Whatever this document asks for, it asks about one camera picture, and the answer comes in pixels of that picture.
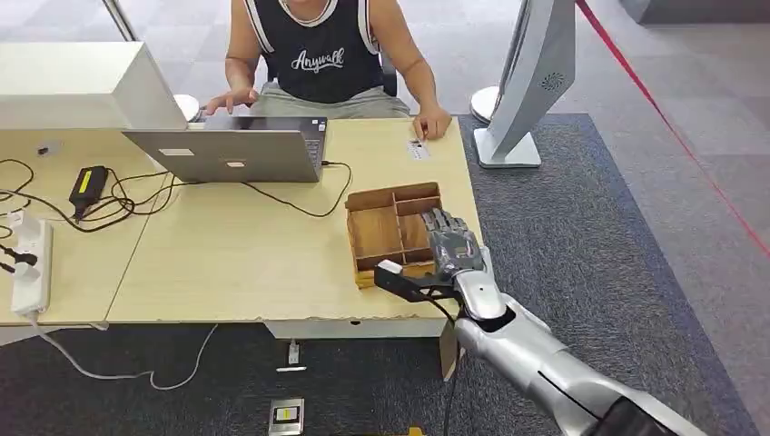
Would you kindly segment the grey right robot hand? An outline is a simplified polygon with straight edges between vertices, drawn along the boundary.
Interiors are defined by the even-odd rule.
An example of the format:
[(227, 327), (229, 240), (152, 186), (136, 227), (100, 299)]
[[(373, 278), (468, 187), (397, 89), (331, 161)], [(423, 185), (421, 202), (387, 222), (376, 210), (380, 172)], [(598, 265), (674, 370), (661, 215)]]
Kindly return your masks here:
[(435, 274), (450, 280), (465, 270), (484, 270), (483, 255), (474, 232), (461, 218), (433, 208), (422, 213), (429, 247), (435, 261)]

